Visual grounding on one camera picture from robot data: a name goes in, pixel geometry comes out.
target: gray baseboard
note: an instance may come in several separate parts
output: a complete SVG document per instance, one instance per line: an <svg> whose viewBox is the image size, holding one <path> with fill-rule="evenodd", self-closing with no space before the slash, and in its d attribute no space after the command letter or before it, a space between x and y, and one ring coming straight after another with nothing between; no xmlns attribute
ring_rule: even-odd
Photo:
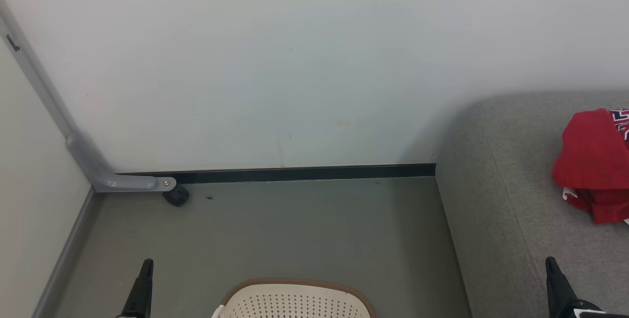
<svg viewBox="0 0 629 318"><path fill-rule="evenodd" d="M32 318L49 318L57 308L57 302L63 293L69 275L72 273L74 263L81 253L87 234L92 228L102 198L102 193L95 193L94 187L90 188L70 235L68 235L68 239L61 250L61 255L35 307Z"/></svg>

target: red garment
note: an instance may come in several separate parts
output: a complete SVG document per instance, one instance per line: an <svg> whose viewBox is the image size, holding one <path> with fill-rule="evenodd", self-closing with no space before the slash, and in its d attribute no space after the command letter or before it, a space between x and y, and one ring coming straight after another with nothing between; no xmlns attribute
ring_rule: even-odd
<svg viewBox="0 0 629 318"><path fill-rule="evenodd" d="M564 130L564 146L552 170L558 186L579 192L579 198L568 197L568 202L590 211L595 224L629 219L629 143L626 124L616 127L614 112L575 114Z"/></svg>
<svg viewBox="0 0 629 318"><path fill-rule="evenodd" d="M627 143L629 141L629 109L614 109L607 112L611 115L616 130L623 135L623 140Z"/></svg>

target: metal support arm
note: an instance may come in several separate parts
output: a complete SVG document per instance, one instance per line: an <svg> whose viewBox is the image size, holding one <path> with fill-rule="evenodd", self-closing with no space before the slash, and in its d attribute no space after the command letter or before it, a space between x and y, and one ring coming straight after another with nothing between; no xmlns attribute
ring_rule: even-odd
<svg viewBox="0 0 629 318"><path fill-rule="evenodd" d="M76 134L68 135L65 145L99 193L119 191L170 191L177 184L172 177L114 174L92 156L85 142Z"/></svg>

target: gray metal bracket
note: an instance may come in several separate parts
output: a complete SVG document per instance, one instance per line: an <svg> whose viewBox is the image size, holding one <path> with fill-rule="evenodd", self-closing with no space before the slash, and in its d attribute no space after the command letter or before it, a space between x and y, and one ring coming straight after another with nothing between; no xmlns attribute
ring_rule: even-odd
<svg viewBox="0 0 629 318"><path fill-rule="evenodd" d="M170 191L177 182L172 177L152 177L148 175L114 174L92 156L85 141L76 134L65 139L65 145L74 159L99 193L119 191Z"/></svg>
<svg viewBox="0 0 629 318"><path fill-rule="evenodd" d="M6 22L0 16L0 37L13 54L16 62L24 72L27 80L41 99L44 107L57 124L61 134L65 136L65 145L74 156L77 164L87 176L87 179L99 193L118 191L170 191L177 184L171 177L151 177L147 175L119 175L114 174L92 154L90 148L79 135L72 131L66 116L60 112L56 101L52 98L49 88L42 83L40 75L25 52L25 46L9 31Z"/></svg>

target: gray floor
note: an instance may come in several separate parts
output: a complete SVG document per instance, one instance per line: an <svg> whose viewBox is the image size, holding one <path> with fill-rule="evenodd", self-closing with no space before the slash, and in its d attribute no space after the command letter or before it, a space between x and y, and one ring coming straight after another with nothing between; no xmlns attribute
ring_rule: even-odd
<svg viewBox="0 0 629 318"><path fill-rule="evenodd" d="M55 316L116 316L144 258L154 318L209 318L260 277L352 286L379 318L470 316L433 177L186 187L182 208L108 195Z"/></svg>

